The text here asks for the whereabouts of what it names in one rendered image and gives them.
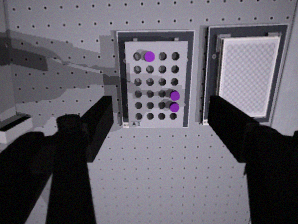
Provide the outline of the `grey perforated block with holes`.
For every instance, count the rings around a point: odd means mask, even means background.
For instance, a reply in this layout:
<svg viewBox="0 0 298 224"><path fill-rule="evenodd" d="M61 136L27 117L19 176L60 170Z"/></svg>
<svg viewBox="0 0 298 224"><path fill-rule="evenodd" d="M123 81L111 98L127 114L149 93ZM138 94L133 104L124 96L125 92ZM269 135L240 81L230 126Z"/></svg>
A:
<svg viewBox="0 0 298 224"><path fill-rule="evenodd" d="M188 41L125 42L129 128L183 128L187 49ZM152 62L145 60L149 51Z"/></svg>

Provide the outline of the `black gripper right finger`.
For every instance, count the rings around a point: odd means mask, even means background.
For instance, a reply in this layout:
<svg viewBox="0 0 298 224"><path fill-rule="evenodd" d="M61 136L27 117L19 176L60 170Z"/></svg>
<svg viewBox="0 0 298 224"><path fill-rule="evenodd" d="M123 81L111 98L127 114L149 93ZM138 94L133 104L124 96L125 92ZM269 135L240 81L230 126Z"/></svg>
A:
<svg viewBox="0 0 298 224"><path fill-rule="evenodd" d="M207 123L246 163L251 224L298 224L298 130L282 135L219 95L210 95Z"/></svg>

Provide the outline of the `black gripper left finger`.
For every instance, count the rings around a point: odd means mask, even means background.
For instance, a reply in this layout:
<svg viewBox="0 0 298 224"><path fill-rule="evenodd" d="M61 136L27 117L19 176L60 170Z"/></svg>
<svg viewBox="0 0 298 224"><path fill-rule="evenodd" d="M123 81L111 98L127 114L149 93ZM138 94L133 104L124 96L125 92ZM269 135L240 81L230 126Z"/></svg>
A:
<svg viewBox="0 0 298 224"><path fill-rule="evenodd" d="M112 96L56 123L55 134L27 132L0 152L0 224L25 224L51 174L45 224L97 224L87 163L114 123Z"/></svg>

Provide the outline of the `grey base plate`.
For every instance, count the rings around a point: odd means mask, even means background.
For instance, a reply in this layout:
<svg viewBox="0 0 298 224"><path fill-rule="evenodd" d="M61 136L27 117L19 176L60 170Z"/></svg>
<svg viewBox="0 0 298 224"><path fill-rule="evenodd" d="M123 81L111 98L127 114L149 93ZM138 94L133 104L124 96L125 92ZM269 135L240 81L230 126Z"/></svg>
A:
<svg viewBox="0 0 298 224"><path fill-rule="evenodd" d="M114 123L87 163L97 224L250 224L244 169L201 124L209 26L290 23L298 0L3 0L16 115L31 131L112 96ZM116 31L195 30L188 128L123 128ZM23 135L21 134L21 135ZM21 136L20 135L20 136Z"/></svg>

